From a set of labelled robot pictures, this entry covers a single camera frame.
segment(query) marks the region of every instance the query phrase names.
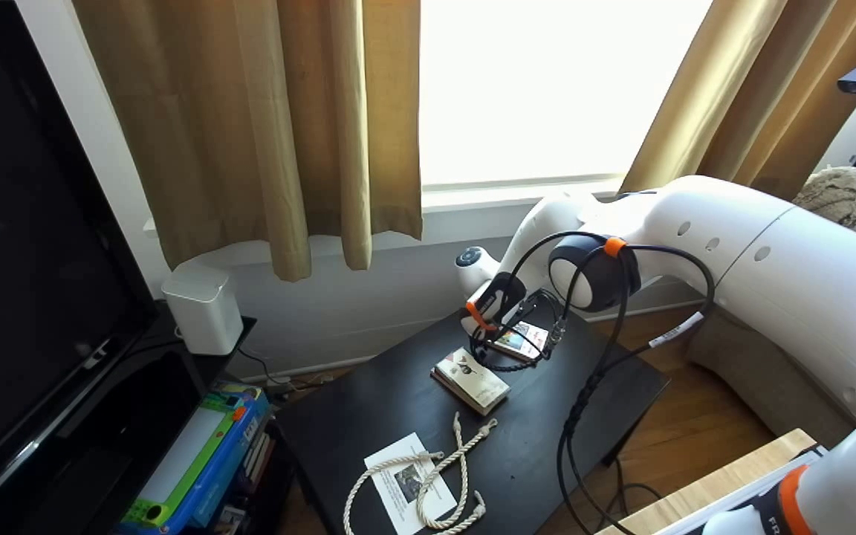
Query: wooden floor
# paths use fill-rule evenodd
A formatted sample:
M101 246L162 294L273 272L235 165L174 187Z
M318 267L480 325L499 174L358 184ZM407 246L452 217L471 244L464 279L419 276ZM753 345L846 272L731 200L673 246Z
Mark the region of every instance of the wooden floor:
M621 345L637 348L684 318L687 310L627 318ZM652 351L646 359L670 377L670 386L621 453L626 481L670 493L770 441L742 400L713 374L684 359L684 342ZM606 505L615 496L615 469L602 469L587 484L590 493ZM630 511L652 501L654 496L639 487L627 492ZM574 496L574 510L591 529L602 523L583 496ZM300 487L290 496L279 533L324 533ZM542 533L568 535L577 533L577 523L560 510Z

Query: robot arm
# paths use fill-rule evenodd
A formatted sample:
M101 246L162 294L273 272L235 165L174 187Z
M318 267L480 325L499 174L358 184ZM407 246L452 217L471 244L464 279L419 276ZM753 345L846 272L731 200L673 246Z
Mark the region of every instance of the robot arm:
M550 246L529 251L577 229L697 257L716 279L716 303L789 351L856 416L856 232L758 191L694 175L621 202L545 200L520 224L499 272L519 272L520 294L550 285L562 294L581 273L550 260ZM637 264L643 284L676 276L704 293L691 261L639 251ZM590 310L605 285L581 279L574 303Z

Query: beige curtain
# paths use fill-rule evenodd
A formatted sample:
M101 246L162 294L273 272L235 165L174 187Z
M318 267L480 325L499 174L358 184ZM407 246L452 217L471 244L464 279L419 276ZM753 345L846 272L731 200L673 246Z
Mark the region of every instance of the beige curtain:
M423 232L419 0L76 0L174 264Z
M791 200L856 108L856 0L713 0L626 191L719 175Z

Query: white power strip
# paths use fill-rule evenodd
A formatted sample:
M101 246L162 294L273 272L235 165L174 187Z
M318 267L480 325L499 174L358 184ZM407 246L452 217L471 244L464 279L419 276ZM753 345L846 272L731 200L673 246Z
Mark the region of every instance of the white power strip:
M481 416L490 416L490 410L508 400L508 385L498 377L490 370L486 370L477 358L471 358L464 348L444 358L432 377L444 385L450 392L456 392L467 408L474 408Z

